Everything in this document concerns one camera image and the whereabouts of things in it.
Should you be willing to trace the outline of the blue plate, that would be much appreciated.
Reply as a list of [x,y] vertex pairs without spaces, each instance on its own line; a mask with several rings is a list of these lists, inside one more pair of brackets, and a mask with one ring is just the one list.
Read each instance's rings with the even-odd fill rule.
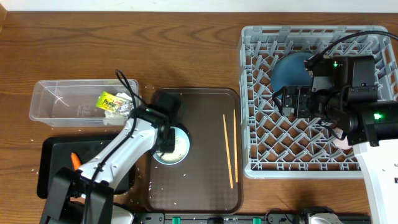
[[294,92],[290,95],[297,95],[297,86],[311,86],[312,77],[306,71],[304,61],[312,56],[311,53],[298,52],[277,62],[271,73],[271,87],[274,93],[285,86],[293,86]]

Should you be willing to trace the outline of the light blue rice bowl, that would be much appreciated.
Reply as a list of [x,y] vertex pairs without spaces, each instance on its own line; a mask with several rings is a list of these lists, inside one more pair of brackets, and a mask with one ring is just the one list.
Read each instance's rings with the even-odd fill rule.
[[166,142],[153,153],[153,158],[164,165],[175,165],[185,159],[190,149],[190,140],[187,133],[171,127]]

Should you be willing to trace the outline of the pink cup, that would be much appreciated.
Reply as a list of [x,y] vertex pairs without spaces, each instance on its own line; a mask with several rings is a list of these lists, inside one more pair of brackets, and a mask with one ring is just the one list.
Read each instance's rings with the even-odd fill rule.
[[[343,134],[343,131],[336,128],[335,129],[335,133],[338,135],[338,137],[341,137],[341,135]],[[352,147],[348,145],[348,140],[347,138],[345,138],[344,140],[339,140],[337,138],[335,138],[332,143],[339,149],[342,150],[348,150],[351,149]]]

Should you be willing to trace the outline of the wooden chopstick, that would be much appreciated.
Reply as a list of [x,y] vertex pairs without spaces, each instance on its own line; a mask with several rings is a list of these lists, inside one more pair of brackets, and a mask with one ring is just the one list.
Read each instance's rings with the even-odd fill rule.
[[230,158],[229,141],[228,141],[228,130],[227,130],[227,127],[226,127],[225,114],[223,114],[223,128],[224,128],[224,140],[225,140],[225,146],[226,146],[226,157],[227,157],[227,165],[228,165],[229,186],[230,186],[230,189],[233,189],[234,188],[233,174],[232,174],[232,168],[231,168],[231,158]]
[[238,175],[238,141],[237,141],[237,125],[236,125],[236,110],[233,110],[233,131],[234,131],[234,173],[235,173],[235,182],[239,182]]

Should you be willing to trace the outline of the orange carrot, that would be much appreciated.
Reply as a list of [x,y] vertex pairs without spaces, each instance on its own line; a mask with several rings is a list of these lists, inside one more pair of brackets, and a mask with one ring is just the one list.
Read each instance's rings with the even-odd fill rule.
[[78,170],[80,168],[80,166],[82,165],[81,160],[78,157],[78,155],[74,152],[71,153],[71,160],[72,160],[74,170]]

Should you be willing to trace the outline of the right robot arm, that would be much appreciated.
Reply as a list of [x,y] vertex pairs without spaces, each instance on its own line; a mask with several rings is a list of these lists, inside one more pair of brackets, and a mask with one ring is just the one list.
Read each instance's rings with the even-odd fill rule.
[[373,223],[397,223],[397,102],[379,99],[374,57],[314,55],[304,66],[311,84],[283,86],[274,103],[284,116],[336,125],[363,173]]

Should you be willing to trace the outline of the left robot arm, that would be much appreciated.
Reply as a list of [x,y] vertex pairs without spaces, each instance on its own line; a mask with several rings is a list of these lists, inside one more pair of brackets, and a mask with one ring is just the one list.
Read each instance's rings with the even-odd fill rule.
[[124,129],[78,170],[61,168],[53,177],[41,223],[132,223],[132,212],[114,204],[114,192],[146,152],[173,152],[172,126],[178,97],[160,91],[151,104],[134,107]]

